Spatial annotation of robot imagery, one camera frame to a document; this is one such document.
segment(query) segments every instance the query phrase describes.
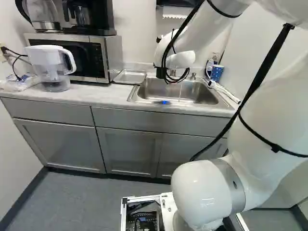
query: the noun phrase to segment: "gray countertop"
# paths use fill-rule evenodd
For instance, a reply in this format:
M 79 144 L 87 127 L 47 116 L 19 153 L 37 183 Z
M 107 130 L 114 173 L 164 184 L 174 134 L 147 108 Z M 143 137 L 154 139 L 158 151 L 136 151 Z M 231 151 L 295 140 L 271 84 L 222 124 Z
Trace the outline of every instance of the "gray countertop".
M 66 103 L 83 106 L 130 109 L 140 111 L 166 112 L 189 115 L 231 117 L 234 110 L 226 110 L 200 106 L 170 106 L 159 104 L 145 104 L 128 102 L 127 98 L 132 90 L 131 85 L 110 84 L 106 86 L 93 86 L 85 84 L 71 84 L 71 88 L 64 92 L 45 92 L 40 84 L 21 92 L 0 91 L 0 97 L 42 101 L 50 103 Z M 236 108 L 237 105 L 227 97 L 220 94 L 222 98 Z

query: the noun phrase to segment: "electrical outlet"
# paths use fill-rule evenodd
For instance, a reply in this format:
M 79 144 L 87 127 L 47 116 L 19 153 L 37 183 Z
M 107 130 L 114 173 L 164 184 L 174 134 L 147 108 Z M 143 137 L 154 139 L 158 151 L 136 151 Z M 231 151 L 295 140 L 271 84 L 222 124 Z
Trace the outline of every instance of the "electrical outlet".
M 5 44 L 0 42 L 0 47 L 5 47 Z M 0 63 L 4 63 L 6 61 L 7 61 L 7 59 L 4 56 L 2 50 L 0 49 Z

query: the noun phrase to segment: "drawer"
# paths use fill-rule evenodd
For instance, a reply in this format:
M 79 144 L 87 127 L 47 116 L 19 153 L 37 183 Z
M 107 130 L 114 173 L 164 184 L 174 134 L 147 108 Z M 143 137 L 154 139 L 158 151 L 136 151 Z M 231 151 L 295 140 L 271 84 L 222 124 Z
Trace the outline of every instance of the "drawer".
M 91 109 L 62 103 L 2 98 L 12 117 L 94 126 Z
M 200 115 L 92 108 L 98 127 L 167 132 L 196 136 L 217 136 L 229 119 Z

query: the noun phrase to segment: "metal tray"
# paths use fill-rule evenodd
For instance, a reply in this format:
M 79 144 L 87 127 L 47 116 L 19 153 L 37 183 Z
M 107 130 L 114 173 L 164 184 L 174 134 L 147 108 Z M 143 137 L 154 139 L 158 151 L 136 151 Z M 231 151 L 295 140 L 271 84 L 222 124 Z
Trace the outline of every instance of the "metal tray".
M 114 82 L 120 84 L 140 85 L 146 78 L 146 71 L 124 69 L 115 77 Z

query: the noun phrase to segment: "stainless steel sink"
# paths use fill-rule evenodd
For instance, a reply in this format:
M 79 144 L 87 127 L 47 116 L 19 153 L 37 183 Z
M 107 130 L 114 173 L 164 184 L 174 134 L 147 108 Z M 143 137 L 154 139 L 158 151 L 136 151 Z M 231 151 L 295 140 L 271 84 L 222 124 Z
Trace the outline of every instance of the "stainless steel sink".
M 166 84 L 163 79 L 147 77 L 140 86 L 134 86 L 128 101 L 174 106 L 206 105 L 232 109 L 215 90 L 207 87 L 202 78 L 184 80 L 178 84 Z

